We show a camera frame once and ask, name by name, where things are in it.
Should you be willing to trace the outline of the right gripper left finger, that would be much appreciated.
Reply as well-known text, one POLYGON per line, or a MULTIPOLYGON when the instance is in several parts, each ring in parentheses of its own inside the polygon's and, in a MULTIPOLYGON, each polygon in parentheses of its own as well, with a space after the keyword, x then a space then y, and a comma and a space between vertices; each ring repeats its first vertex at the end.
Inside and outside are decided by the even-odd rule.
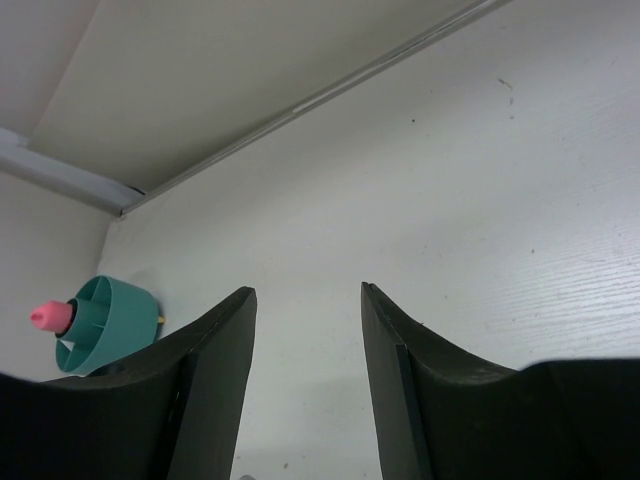
POLYGON ((252 363, 254 289, 85 376, 1 379, 5 479, 227 479, 252 363))

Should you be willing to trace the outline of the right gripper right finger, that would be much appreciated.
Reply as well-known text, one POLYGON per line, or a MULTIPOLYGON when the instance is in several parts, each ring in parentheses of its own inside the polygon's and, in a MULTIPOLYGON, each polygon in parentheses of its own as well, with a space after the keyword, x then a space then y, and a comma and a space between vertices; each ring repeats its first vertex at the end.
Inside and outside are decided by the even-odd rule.
POLYGON ((639 363, 512 370, 426 328, 371 283, 361 319, 386 479, 635 479, 639 363))

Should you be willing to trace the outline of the pink capped glue stick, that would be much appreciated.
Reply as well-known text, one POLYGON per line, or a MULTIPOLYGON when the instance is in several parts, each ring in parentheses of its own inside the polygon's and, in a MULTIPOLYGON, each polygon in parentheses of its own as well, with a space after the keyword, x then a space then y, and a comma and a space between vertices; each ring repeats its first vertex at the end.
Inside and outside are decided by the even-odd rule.
POLYGON ((30 314, 32 325, 55 335, 64 334, 74 320, 74 307, 71 303, 50 300, 35 309, 30 314))

